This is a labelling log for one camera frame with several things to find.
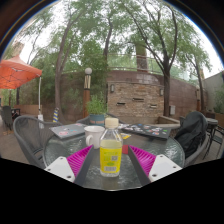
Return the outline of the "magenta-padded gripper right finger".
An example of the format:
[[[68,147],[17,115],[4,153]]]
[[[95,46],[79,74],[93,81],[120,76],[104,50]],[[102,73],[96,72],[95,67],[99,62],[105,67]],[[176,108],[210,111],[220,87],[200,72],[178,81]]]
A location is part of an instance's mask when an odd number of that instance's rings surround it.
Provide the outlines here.
[[[129,145],[128,155],[142,186],[181,170],[179,165],[164,154],[153,155],[143,149]]]

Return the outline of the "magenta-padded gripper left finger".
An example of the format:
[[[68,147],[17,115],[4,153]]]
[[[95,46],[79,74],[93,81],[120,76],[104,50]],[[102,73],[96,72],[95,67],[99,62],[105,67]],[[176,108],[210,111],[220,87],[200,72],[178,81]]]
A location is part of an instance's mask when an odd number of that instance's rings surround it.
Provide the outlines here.
[[[93,159],[93,154],[94,147],[87,146],[69,157],[58,157],[45,168],[45,171],[82,186]]]

